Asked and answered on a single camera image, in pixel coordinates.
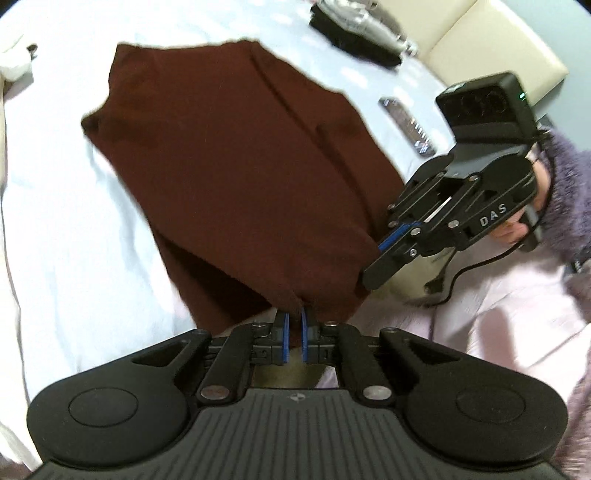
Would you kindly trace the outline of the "person right hand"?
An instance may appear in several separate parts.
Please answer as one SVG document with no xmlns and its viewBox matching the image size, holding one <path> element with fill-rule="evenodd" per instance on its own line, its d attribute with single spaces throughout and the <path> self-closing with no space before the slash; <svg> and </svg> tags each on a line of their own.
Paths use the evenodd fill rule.
<svg viewBox="0 0 591 480">
<path fill-rule="evenodd" d="M 545 206 L 549 195 L 551 185 L 550 173 L 543 162 L 545 156 L 538 144 L 535 144 L 532 147 L 526 157 L 532 163 L 537 181 L 537 195 L 531 202 L 531 206 L 536 212 L 540 212 Z M 490 236 L 503 244 L 515 244 L 520 241 L 529 231 L 529 227 L 521 222 L 521 217 L 524 213 L 525 208 L 515 213 L 503 224 L 493 230 Z"/>
</svg>

